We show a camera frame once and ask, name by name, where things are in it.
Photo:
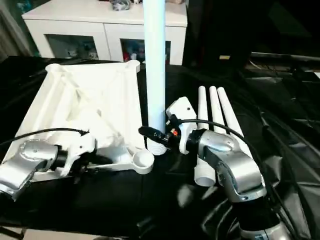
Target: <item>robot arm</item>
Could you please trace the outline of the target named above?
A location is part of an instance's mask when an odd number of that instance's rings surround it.
[[[270,208],[263,176],[256,162],[245,154],[231,135],[210,130],[197,130],[195,123],[178,119],[195,119],[190,102],[179,98],[167,110],[169,132],[141,127],[139,132],[182,154],[197,151],[199,158],[214,168],[218,182],[237,215],[244,239],[290,240],[286,227]]]
[[[0,165],[0,194],[17,200],[36,172],[54,170],[51,179],[64,178],[80,155],[92,153],[95,148],[96,142],[90,133],[80,136],[68,151],[43,140],[27,140],[12,158]]]

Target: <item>vertical white pipe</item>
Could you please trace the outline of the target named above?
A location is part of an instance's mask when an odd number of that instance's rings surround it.
[[[198,119],[208,120],[207,94],[204,86],[198,89]],[[198,129],[209,129],[209,125],[198,123]],[[203,187],[210,187],[216,182],[216,171],[199,157],[194,168],[194,182]]]
[[[146,92],[149,127],[165,132],[165,0],[144,0],[144,47],[146,67]],[[166,148],[150,139],[149,151],[155,155],[166,152]]]
[[[204,86],[198,88],[198,119],[208,120],[207,94]],[[209,129],[209,124],[198,123],[198,129]]]
[[[218,124],[225,125],[224,117],[222,115],[222,111],[220,107],[217,88],[215,86],[211,86],[209,88],[209,92],[210,92],[212,121]],[[214,126],[213,129],[218,134],[226,134],[226,130],[221,127]]]
[[[223,113],[224,113],[225,120],[228,127],[235,130],[237,133],[243,136],[244,134],[241,130],[241,127],[239,125],[235,112],[230,104],[230,101],[228,99],[225,89],[223,87],[219,87],[217,92],[219,95],[219,99],[221,102],[221,106],[222,106]],[[241,150],[245,154],[247,154],[250,158],[253,158],[248,145],[244,141],[242,141],[240,138],[235,136],[234,134],[231,133],[231,135],[239,142]]]

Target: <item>cabinet glass door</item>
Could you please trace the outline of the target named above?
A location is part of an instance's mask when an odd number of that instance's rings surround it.
[[[103,23],[41,19],[24,21],[43,58],[110,60]]]
[[[145,63],[145,41],[143,39],[120,38],[123,61],[138,60],[141,64]],[[171,42],[165,42],[165,63],[170,63]]]
[[[92,36],[45,34],[55,58],[94,59],[98,53]]]

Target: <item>black cable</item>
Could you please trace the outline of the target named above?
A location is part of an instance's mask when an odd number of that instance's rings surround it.
[[[14,137],[12,139],[3,141],[3,142],[0,143],[0,147],[2,145],[9,144],[9,143],[17,141],[19,139],[23,139],[23,138],[26,138],[26,137],[29,137],[29,136],[32,136],[32,135],[41,134],[41,133],[47,133],[47,132],[55,132],[55,131],[77,132],[77,133],[80,133],[82,136],[88,133],[87,131],[83,131],[83,130],[79,130],[79,129],[75,129],[75,128],[68,128],[68,127],[47,128],[47,129],[42,129],[42,130],[38,130],[38,131],[28,132],[28,133],[22,134],[20,136],[16,136],[16,137]]]
[[[287,207],[285,206],[285,204],[281,200],[281,198],[278,195],[275,187],[272,185],[270,179],[268,178],[266,168],[265,168],[265,166],[264,166],[264,164],[263,164],[263,162],[262,162],[257,150],[254,148],[254,146],[248,140],[246,140],[241,134],[239,134],[237,131],[233,130],[232,128],[227,127],[227,126],[222,125],[222,124],[217,123],[217,122],[213,122],[213,121],[209,121],[209,120],[202,120],[202,119],[183,119],[183,120],[179,119],[178,122],[179,122],[179,124],[182,124],[182,123],[202,123],[202,124],[209,124],[209,125],[212,125],[212,126],[216,126],[216,127],[219,127],[219,128],[222,128],[222,129],[225,129],[225,130],[229,131],[230,133],[234,134],[239,139],[241,139],[243,142],[245,142],[249,146],[250,150],[253,152],[253,155],[255,156],[255,159],[258,161],[258,163],[260,165],[260,169],[261,169],[262,175],[264,176],[264,179],[266,180],[265,183],[266,183],[267,192],[269,193],[271,198],[274,198],[274,196],[276,197],[276,200],[280,203],[281,207],[283,208],[283,210],[284,210],[285,214],[287,215],[291,225],[293,226],[293,229],[288,224],[288,222],[286,221],[285,217],[282,215],[282,213],[280,211],[278,212],[279,217],[281,218],[281,220],[284,223],[284,225],[286,226],[286,228],[289,230],[291,236],[295,240],[299,240],[300,239],[298,237],[298,233],[297,233],[297,229],[298,228],[297,228],[293,218],[291,217],[291,215],[289,213],[289,210],[287,209]]]

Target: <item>black tablecloth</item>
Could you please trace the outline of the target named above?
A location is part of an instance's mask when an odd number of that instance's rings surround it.
[[[51,63],[105,61],[10,57],[0,64],[0,142],[17,132]],[[166,106],[186,96],[197,111],[198,87],[224,87],[245,137],[268,167],[305,239],[320,239],[320,80],[313,73],[272,71],[220,75],[166,67]],[[142,123],[148,123],[146,72],[138,73]],[[7,151],[0,149],[2,159]],[[220,187],[194,184],[196,156],[167,152],[147,175],[88,172],[33,183],[1,225],[145,239],[235,239],[237,221]]]

